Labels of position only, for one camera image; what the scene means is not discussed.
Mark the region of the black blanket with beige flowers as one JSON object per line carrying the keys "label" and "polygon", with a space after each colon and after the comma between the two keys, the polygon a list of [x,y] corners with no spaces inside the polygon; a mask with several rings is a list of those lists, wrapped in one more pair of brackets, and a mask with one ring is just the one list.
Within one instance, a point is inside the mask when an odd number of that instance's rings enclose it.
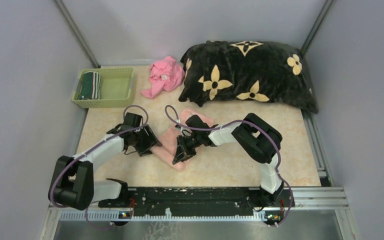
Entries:
{"label": "black blanket with beige flowers", "polygon": [[181,58],[185,71],[180,102],[283,103],[318,113],[300,49],[274,41],[206,41]]}

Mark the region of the green white striped towel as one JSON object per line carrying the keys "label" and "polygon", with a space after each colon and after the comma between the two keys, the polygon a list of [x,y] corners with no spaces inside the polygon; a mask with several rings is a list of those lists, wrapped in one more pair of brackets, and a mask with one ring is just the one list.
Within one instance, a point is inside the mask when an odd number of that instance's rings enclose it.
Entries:
{"label": "green white striped towel", "polygon": [[102,75],[97,71],[87,71],[81,80],[78,100],[99,100],[101,98]]}

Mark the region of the light salmon pink towel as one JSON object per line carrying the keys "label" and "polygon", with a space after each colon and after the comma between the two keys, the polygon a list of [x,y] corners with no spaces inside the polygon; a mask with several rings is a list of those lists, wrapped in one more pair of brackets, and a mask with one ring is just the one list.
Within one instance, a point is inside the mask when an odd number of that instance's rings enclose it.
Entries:
{"label": "light salmon pink towel", "polygon": [[[179,115],[180,123],[185,125],[186,120],[192,115],[198,115],[204,123],[208,126],[213,126],[215,120],[211,117],[203,115],[190,107],[186,107]],[[182,171],[187,165],[188,161],[178,162],[173,164],[175,153],[177,150],[177,136],[181,134],[180,130],[174,125],[170,126],[162,135],[158,137],[161,146],[154,145],[150,150],[151,152],[164,161],[167,165],[177,171]]]}

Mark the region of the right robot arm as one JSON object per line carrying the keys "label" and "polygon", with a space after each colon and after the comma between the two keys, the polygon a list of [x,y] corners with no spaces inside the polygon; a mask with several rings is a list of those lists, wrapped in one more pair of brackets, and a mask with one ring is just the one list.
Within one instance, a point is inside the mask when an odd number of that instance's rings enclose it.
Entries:
{"label": "right robot arm", "polygon": [[284,181],[279,177],[279,155],[283,137],[259,116],[249,113],[243,120],[209,126],[194,114],[180,127],[181,134],[176,138],[172,164],[194,157],[196,148],[200,146],[218,147],[237,143],[259,163],[263,203],[275,206],[281,200]]}

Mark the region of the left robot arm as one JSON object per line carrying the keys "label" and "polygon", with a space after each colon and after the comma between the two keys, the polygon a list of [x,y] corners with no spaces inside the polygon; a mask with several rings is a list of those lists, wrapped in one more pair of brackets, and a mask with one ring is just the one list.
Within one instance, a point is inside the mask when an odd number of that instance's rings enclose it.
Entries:
{"label": "left robot arm", "polygon": [[151,148],[162,144],[141,115],[128,112],[123,123],[106,132],[103,139],[88,150],[63,155],[55,163],[48,199],[60,208],[86,210],[98,202],[101,207],[129,205],[130,193],[125,181],[108,178],[94,180],[94,173],[117,154],[133,147],[140,157],[150,155]]}

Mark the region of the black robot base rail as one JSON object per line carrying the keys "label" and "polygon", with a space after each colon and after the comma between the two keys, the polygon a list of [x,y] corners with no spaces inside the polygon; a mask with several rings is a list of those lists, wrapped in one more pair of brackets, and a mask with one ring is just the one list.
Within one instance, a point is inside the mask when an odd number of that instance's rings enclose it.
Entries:
{"label": "black robot base rail", "polygon": [[271,196],[260,187],[123,187],[100,208],[125,208],[134,220],[278,222],[295,206],[288,188]]}

